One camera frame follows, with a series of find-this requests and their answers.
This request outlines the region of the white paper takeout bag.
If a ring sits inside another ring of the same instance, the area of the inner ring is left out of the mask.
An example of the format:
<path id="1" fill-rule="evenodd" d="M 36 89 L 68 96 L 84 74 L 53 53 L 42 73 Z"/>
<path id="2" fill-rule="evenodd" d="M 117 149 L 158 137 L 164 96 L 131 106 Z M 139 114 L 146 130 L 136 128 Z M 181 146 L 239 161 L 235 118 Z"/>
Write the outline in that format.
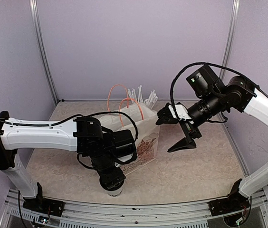
<path id="1" fill-rule="evenodd" d="M 150 93 L 149 99 L 143 100 L 141 86 L 138 87 L 138 95 L 136 95 L 135 89 L 128 89 L 122 84 L 120 86 L 125 89 L 126 98 L 119 103 L 118 111 L 130 116 L 137 128 L 134 128 L 131 121 L 122 114 L 106 114 L 98 117 L 98 120 L 102 126 L 114 132 L 130 130 L 133 137 L 138 133 L 135 142 L 137 159 L 130 164 L 121 166 L 122 171 L 127 175 L 155 160 L 160 127 L 155 124 L 157 115 L 156 111 L 152 109 L 154 106 L 152 100 L 157 100 L 155 91 Z"/>

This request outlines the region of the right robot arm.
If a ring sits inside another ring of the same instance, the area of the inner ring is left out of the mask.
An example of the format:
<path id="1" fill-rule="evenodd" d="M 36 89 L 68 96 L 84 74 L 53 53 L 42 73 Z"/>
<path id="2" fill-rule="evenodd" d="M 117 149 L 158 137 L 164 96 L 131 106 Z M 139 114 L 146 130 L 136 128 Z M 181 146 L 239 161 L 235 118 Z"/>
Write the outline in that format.
<path id="1" fill-rule="evenodd" d="M 199 66 L 186 80 L 199 102 L 185 108 L 174 101 L 174 87 L 181 74 L 190 67 Z M 173 79 L 170 87 L 170 105 L 173 120 L 181 125 L 185 137 L 168 151 L 196 148 L 195 139 L 201 137 L 199 126 L 211 122 L 218 113 L 235 109 L 268 127 L 268 95 L 260 86 L 242 73 L 217 64 L 196 62 L 185 66 Z M 268 162 L 248 177 L 238 180 L 225 198 L 225 207 L 235 211 L 253 193 L 268 185 Z"/>

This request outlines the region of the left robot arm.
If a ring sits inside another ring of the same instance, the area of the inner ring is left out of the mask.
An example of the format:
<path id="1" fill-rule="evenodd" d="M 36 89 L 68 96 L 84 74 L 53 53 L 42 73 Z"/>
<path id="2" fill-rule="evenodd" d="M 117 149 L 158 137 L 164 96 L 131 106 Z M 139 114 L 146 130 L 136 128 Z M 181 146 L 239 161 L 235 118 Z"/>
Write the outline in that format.
<path id="1" fill-rule="evenodd" d="M 101 124 L 97 114 L 76 114 L 64 120 L 25 121 L 0 113 L 0 171 L 18 188 L 29 209 L 44 211 L 60 201 L 47 199 L 39 183 L 34 182 L 18 156 L 18 149 L 41 148 L 75 152 L 88 157 L 89 168 L 99 175 L 106 191 L 120 190 L 125 181 L 122 165 L 137 159 L 135 142 L 138 130 L 113 131 Z"/>

